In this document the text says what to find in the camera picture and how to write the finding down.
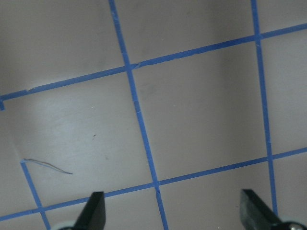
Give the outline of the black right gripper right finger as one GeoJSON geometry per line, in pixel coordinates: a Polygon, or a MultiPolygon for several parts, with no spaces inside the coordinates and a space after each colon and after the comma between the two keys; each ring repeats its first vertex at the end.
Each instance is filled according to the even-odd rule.
{"type": "Polygon", "coordinates": [[[240,191],[240,221],[246,230],[305,230],[295,221],[282,221],[252,190],[240,191]]]}

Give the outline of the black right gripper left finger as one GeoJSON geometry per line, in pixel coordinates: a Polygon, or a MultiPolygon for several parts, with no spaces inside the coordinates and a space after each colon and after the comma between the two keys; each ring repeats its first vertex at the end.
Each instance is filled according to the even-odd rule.
{"type": "Polygon", "coordinates": [[[103,230],[106,224],[104,192],[93,192],[73,225],[73,230],[103,230]]]}

